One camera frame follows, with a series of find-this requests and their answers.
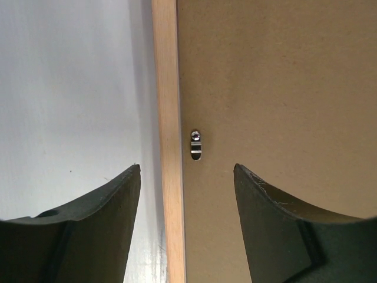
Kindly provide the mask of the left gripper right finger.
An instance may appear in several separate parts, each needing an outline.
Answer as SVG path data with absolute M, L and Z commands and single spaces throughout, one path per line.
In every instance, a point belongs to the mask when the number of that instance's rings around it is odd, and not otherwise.
M 241 164 L 234 189 L 253 282 L 376 281 L 376 218 L 319 208 Z

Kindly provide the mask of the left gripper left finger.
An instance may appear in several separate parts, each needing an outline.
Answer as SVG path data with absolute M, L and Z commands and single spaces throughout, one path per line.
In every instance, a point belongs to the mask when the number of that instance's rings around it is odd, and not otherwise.
M 140 197 L 135 164 L 38 216 L 1 222 L 2 282 L 123 282 Z

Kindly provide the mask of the brown frame backing board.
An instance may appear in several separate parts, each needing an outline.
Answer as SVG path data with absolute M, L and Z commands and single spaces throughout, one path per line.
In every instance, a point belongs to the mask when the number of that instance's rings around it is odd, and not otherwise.
M 250 281 L 235 164 L 321 208 L 375 216 L 376 2 L 177 7 L 188 282 Z

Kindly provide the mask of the orange wooden picture frame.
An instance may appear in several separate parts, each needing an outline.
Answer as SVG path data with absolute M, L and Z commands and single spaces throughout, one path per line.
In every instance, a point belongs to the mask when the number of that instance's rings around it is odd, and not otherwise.
M 169 282 L 186 281 L 177 2 L 152 1 L 161 181 Z

